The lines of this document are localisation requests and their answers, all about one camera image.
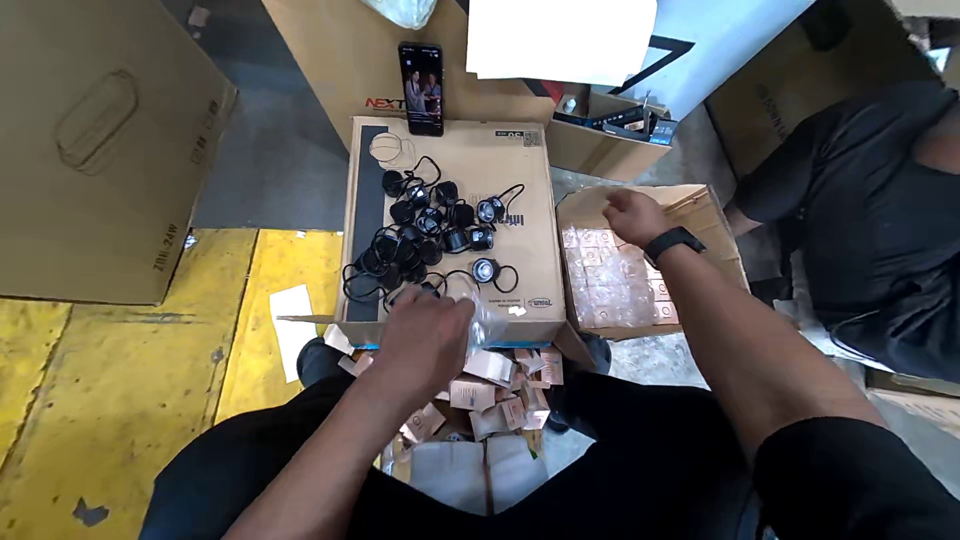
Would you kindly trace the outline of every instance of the person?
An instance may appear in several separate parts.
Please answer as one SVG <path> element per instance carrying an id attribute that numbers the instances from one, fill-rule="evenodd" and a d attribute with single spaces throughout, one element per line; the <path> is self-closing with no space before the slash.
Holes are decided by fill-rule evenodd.
<path id="1" fill-rule="evenodd" d="M 810 116 L 725 208 L 803 248 L 817 318 L 893 371 L 960 382 L 960 102 L 908 82 Z"/>
<path id="2" fill-rule="evenodd" d="M 440 114 L 441 89 L 437 83 L 437 76 L 429 73 L 426 76 L 426 86 L 423 87 L 423 95 L 426 97 L 426 111 L 433 114 Z"/>
<path id="3" fill-rule="evenodd" d="M 673 229 L 643 194 L 609 199 L 611 227 L 640 248 Z M 299 362 L 296 398 L 183 449 L 156 478 L 140 538 L 752 540 L 758 524 L 782 540 L 955 537 L 960 502 L 843 371 L 686 244 L 655 263 L 712 393 L 568 370 L 550 404 L 596 442 L 507 510 L 468 514 L 371 467 L 464 365 L 473 305 L 409 287 L 359 378 L 336 374 L 338 355 Z"/>
<path id="4" fill-rule="evenodd" d="M 420 72 L 410 72 L 407 82 L 403 85 L 403 93 L 407 99 L 407 110 L 412 112 L 426 112 L 423 102 L 423 91 L 420 89 Z"/>

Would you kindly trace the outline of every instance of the plastic-wrapped boxes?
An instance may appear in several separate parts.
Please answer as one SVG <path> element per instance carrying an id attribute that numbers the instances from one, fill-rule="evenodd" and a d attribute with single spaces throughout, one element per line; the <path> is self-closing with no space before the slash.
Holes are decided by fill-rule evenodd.
<path id="1" fill-rule="evenodd" d="M 562 238 L 580 328 L 677 324 L 662 275 L 637 246 L 610 229 L 570 227 Z"/>

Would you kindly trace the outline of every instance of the yellow floor marking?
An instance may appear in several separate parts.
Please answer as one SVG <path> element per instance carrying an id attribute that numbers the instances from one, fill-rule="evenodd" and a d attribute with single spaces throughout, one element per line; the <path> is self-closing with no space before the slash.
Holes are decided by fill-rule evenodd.
<path id="1" fill-rule="evenodd" d="M 254 230 L 195 231 L 161 307 L 77 305 L 0 472 L 0 538 L 135 538 L 212 422 Z"/>
<path id="2" fill-rule="evenodd" d="M 34 402 L 72 306 L 0 299 L 0 467 Z"/>
<path id="3" fill-rule="evenodd" d="M 298 381 L 288 384 L 284 378 L 270 295 L 306 283 L 313 312 L 332 313 L 343 237 L 319 231 L 307 232 L 303 238 L 297 235 L 296 231 L 262 230 L 257 237 L 217 423 L 242 412 L 282 405 L 302 389 Z M 318 335 L 324 330 L 324 325 L 318 325 Z"/>

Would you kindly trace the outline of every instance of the barcode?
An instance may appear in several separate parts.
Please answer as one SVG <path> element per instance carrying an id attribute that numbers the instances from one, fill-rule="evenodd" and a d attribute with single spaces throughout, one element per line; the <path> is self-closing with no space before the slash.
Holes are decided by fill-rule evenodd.
<path id="1" fill-rule="evenodd" d="M 523 132 L 523 146 L 540 146 L 540 132 Z"/>

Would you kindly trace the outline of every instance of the black pants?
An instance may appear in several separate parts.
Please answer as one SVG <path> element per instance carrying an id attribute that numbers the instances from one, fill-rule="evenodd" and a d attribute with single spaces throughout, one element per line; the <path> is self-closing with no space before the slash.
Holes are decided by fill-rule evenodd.
<path id="1" fill-rule="evenodd" d="M 220 538 L 351 382 L 346 373 L 321 380 L 286 405 L 236 416 L 191 442 L 157 476 L 140 538 Z M 748 467 L 709 392 L 578 374 L 563 404 L 571 426 L 597 442 L 522 502 L 474 516 L 371 469 L 349 535 L 754 537 Z"/>

